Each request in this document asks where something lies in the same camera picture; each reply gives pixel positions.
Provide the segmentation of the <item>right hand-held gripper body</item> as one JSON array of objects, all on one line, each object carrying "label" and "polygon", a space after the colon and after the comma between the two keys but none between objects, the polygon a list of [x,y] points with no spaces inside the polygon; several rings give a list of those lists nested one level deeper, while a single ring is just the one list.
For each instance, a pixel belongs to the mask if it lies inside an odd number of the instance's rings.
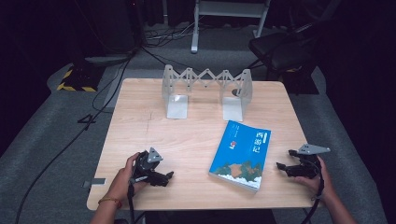
[{"label": "right hand-held gripper body", "polygon": [[328,147],[320,147],[311,144],[303,144],[298,150],[297,155],[300,158],[301,165],[307,171],[306,177],[313,178],[321,170],[318,154],[328,153],[331,150]]}]

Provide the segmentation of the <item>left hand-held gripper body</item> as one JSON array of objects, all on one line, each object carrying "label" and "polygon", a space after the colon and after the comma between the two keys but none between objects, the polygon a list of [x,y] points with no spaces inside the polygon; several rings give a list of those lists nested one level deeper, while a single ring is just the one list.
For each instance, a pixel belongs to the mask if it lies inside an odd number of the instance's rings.
[{"label": "left hand-held gripper body", "polygon": [[145,150],[141,152],[135,161],[132,180],[135,183],[140,181],[150,183],[152,177],[159,176],[155,168],[162,160],[163,157],[153,147],[151,147],[149,151]]}]

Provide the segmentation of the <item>blue book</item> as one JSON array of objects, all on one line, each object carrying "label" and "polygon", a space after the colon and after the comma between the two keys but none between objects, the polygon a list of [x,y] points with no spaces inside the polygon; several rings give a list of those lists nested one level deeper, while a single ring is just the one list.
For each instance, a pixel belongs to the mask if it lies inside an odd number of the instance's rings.
[{"label": "blue book", "polygon": [[229,120],[209,174],[257,192],[272,132]]}]

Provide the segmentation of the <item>person's left hand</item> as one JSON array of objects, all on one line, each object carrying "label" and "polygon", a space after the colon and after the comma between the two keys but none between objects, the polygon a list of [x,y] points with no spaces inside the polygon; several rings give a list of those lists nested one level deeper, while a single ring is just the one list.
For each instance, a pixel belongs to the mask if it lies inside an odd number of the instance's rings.
[{"label": "person's left hand", "polygon": [[139,153],[135,153],[127,159],[125,166],[121,168],[114,177],[106,193],[107,197],[117,199],[119,201],[124,201],[127,198],[129,180],[132,177],[134,161],[138,156]]}]

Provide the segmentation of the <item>grey tape strip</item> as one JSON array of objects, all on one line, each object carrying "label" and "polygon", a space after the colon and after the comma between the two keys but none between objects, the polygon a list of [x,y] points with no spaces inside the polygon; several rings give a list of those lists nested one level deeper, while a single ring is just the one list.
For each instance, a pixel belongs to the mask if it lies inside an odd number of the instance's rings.
[{"label": "grey tape strip", "polygon": [[84,189],[90,189],[94,185],[104,185],[105,183],[105,178],[93,178],[92,180],[85,180],[82,184],[82,187]]}]

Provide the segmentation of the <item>grey expandable metal book stand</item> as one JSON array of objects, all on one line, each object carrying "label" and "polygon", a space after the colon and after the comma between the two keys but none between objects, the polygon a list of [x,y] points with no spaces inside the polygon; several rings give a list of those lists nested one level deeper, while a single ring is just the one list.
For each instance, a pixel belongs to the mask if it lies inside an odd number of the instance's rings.
[{"label": "grey expandable metal book stand", "polygon": [[253,96],[249,69],[233,76],[228,70],[215,75],[210,69],[196,73],[187,68],[178,73],[172,65],[163,71],[162,98],[168,119],[186,119],[192,92],[212,89],[219,92],[219,104],[224,120],[242,121]]}]

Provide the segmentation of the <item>black chair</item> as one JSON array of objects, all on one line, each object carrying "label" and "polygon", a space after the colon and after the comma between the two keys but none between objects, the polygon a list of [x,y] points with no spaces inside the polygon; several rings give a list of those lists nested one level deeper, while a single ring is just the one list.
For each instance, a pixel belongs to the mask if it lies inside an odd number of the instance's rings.
[{"label": "black chair", "polygon": [[266,67],[266,79],[272,74],[298,72],[313,61],[312,49],[320,34],[320,22],[310,22],[289,32],[275,32],[248,42],[257,57],[247,69]]}]

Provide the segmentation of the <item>black yellow striped base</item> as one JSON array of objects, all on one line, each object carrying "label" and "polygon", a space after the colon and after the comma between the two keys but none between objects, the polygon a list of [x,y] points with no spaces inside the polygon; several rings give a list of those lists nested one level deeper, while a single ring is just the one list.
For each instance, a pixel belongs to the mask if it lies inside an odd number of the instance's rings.
[{"label": "black yellow striped base", "polygon": [[98,85],[105,72],[104,67],[87,65],[85,67],[70,66],[57,90],[63,91],[98,91]]}]

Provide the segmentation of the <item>white metal stand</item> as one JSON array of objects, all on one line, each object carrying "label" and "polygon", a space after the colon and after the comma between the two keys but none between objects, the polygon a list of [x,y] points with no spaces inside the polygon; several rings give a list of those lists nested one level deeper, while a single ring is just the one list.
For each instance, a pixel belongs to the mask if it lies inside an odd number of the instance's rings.
[{"label": "white metal stand", "polygon": [[223,16],[259,19],[258,28],[253,31],[254,37],[260,37],[266,20],[271,0],[263,3],[214,2],[195,0],[194,27],[191,40],[191,53],[198,51],[199,19],[201,16]]}]

